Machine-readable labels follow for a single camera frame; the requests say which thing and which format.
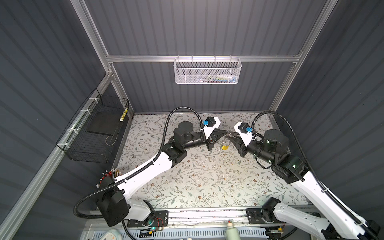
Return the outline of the large keyring with yellow grip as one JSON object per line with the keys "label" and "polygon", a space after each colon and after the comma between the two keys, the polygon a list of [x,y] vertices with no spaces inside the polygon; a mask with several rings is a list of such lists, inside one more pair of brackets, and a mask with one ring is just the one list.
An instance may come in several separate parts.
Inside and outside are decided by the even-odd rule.
{"label": "large keyring with yellow grip", "polygon": [[227,133],[221,140],[221,150],[226,151],[229,146],[232,144],[229,137],[231,136],[230,133]]}

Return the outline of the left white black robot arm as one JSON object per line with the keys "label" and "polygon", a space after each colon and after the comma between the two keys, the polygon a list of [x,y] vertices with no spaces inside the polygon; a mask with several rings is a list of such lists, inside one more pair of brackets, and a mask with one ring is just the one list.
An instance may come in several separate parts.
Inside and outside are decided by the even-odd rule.
{"label": "left white black robot arm", "polygon": [[219,128],[220,124],[219,118],[207,117],[200,130],[195,132],[192,123],[181,122],[174,129],[174,136],[162,146],[158,158],[153,157],[129,173],[116,178],[102,178],[100,188],[121,182],[120,185],[99,194],[96,201],[107,225],[113,227],[124,220],[130,220],[150,226],[156,217],[156,211],[146,200],[133,200],[133,194],[153,178],[180,163],[187,156],[187,149],[205,145],[211,150],[215,143],[227,134],[227,131]]}

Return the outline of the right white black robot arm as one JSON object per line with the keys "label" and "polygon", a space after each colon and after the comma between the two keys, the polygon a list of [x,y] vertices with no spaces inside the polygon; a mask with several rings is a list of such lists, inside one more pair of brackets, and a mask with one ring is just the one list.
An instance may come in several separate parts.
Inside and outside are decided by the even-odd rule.
{"label": "right white black robot arm", "polygon": [[267,224],[288,223],[320,240],[376,240],[381,227],[373,220],[365,220],[342,203],[327,187],[317,181],[308,165],[288,153],[288,138],[278,130],[264,135],[248,132],[234,133],[229,140],[241,157],[250,153],[256,160],[270,164],[276,176],[292,185],[320,211],[318,215],[299,211],[277,198],[269,198],[258,216]]}

